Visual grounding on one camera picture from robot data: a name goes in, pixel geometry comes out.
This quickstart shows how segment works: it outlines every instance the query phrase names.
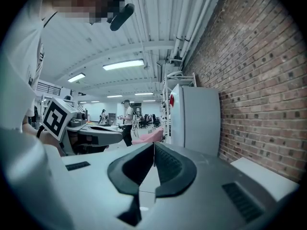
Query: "person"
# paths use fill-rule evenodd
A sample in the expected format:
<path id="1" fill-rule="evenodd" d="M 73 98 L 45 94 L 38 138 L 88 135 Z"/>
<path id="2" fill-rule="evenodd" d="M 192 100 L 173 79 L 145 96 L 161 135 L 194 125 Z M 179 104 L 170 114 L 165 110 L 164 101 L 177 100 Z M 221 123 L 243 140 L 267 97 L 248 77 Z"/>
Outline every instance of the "person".
<path id="1" fill-rule="evenodd" d="M 99 125 L 105 125 L 106 124 L 106 114 L 105 114 L 106 110 L 103 109 L 100 115 L 100 120 L 99 120 Z"/>
<path id="2" fill-rule="evenodd" d="M 93 19 L 93 15 L 107 18 L 108 4 L 113 0 L 29 0 L 19 12 L 12 23 L 0 48 L 0 60 L 6 62 L 4 67 L 13 68 L 20 79 L 29 84 L 33 91 L 36 90 L 38 79 L 43 67 L 44 48 L 41 34 L 44 28 L 44 19 L 51 19 L 59 12 L 66 17 L 83 17 Z M 14 127 L 24 133 L 38 136 L 37 130 L 28 124 L 28 117 L 34 116 L 34 100 L 31 108 L 25 111 L 24 120 L 20 126 Z M 61 156 L 65 154 L 59 142 L 47 131 L 39 135 L 44 144 L 58 148 Z"/>
<path id="3" fill-rule="evenodd" d="M 131 137 L 131 129 L 132 129 L 132 108 L 130 106 L 130 101 L 125 100 L 124 105 L 126 110 L 125 117 L 120 116 L 121 120 L 124 120 L 124 127 L 123 127 L 123 140 L 126 143 L 127 147 L 132 145 L 132 137 Z"/>

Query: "pink object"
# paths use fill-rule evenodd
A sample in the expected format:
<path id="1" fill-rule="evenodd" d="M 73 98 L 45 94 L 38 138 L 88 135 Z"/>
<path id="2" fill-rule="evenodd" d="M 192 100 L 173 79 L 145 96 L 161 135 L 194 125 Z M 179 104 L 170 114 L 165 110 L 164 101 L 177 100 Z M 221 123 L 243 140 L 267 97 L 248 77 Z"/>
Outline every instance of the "pink object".
<path id="1" fill-rule="evenodd" d="M 163 127 L 160 126 L 158 127 L 158 129 L 156 129 L 150 134 L 141 135 L 139 140 L 133 140 L 132 144 L 135 145 L 140 143 L 161 141 L 162 137 L 163 137 Z"/>

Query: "white refrigerator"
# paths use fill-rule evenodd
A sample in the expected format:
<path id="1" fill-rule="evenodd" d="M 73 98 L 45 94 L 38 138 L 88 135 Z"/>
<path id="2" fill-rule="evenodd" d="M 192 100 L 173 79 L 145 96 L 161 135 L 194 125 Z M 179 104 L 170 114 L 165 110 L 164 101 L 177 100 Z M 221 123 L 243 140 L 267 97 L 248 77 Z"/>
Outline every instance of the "white refrigerator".
<path id="1" fill-rule="evenodd" d="M 221 109 L 217 89 L 180 86 L 170 95 L 171 144 L 217 156 Z"/>

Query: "brick wall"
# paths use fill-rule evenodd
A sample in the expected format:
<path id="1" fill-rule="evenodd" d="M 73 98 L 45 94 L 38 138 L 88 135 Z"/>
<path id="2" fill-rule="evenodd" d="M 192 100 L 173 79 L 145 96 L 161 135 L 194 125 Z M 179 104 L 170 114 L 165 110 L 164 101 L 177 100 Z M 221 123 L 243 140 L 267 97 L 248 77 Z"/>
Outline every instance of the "brick wall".
<path id="1" fill-rule="evenodd" d="M 298 182 L 307 161 L 307 52 L 278 0 L 220 0 L 183 69 L 218 88 L 219 157 Z"/>

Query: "black pants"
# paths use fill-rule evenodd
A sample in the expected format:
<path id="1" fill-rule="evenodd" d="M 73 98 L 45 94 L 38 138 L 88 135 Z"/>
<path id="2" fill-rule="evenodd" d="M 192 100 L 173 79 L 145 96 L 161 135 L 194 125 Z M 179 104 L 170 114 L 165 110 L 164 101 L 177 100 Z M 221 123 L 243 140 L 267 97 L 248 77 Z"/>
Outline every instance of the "black pants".
<path id="1" fill-rule="evenodd" d="M 127 147 L 132 146 L 132 137 L 131 137 L 132 125 L 125 125 L 123 130 L 123 139 Z"/>

